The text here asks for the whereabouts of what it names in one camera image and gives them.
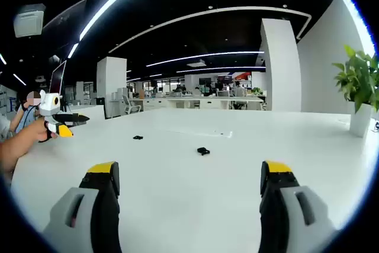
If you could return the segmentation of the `person's left hand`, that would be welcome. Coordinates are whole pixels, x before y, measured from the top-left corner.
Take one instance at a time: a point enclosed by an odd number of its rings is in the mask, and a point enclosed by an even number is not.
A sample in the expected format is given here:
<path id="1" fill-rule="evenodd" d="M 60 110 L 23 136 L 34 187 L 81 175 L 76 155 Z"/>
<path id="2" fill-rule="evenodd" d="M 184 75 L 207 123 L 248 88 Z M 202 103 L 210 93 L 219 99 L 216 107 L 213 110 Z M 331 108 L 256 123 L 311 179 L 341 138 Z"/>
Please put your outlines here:
<path id="1" fill-rule="evenodd" d="M 57 138 L 57 134 L 51 132 L 46 127 L 47 122 L 44 118 L 40 117 L 33 123 L 31 123 L 28 128 L 31 130 L 34 138 L 39 142 L 45 142 L 49 139 L 55 139 Z"/>

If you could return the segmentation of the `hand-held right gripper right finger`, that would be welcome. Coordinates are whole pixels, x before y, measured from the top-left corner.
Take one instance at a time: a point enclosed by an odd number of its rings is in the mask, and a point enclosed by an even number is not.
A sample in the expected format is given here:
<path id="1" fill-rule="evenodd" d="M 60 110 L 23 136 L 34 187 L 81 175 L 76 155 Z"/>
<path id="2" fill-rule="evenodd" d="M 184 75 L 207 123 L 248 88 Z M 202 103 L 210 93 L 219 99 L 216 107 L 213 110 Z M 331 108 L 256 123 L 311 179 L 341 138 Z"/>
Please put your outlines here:
<path id="1" fill-rule="evenodd" d="M 326 203 L 284 163 L 261 166 L 259 252 L 322 252 L 337 230 Z"/>

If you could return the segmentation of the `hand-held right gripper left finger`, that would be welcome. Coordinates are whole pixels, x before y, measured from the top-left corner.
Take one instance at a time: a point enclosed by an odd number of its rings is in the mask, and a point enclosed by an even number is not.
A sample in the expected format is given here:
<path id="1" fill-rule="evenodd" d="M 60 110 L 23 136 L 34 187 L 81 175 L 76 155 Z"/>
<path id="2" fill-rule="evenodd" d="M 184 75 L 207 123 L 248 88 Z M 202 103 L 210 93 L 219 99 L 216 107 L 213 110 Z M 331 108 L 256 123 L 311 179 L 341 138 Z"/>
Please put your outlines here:
<path id="1" fill-rule="evenodd" d="M 43 236 L 57 252 L 121 252 L 119 195 L 118 163 L 92 166 L 52 207 Z"/>

